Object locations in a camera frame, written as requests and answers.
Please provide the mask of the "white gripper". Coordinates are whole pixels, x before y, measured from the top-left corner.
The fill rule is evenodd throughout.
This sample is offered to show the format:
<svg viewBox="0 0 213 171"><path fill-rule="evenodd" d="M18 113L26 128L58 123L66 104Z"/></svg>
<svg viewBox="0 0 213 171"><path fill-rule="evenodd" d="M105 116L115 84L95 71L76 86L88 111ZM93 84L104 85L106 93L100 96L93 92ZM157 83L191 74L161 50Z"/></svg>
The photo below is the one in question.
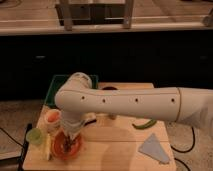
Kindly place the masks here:
<svg viewBox="0 0 213 171"><path fill-rule="evenodd" d="M61 114L61 126L66 136L74 140L83 128L85 120L81 115L72 112L63 111Z"/></svg>

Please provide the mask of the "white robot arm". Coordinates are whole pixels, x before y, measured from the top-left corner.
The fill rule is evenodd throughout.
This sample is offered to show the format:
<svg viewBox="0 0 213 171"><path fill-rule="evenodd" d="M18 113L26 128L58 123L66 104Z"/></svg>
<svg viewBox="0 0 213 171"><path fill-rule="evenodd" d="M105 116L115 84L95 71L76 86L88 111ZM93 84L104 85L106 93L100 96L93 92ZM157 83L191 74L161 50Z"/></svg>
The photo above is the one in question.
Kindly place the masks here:
<svg viewBox="0 0 213 171"><path fill-rule="evenodd" d="M86 113L108 113L185 124L213 138L213 90L152 88L100 90L82 72L72 74L55 95L62 126L74 139L83 128Z"/></svg>

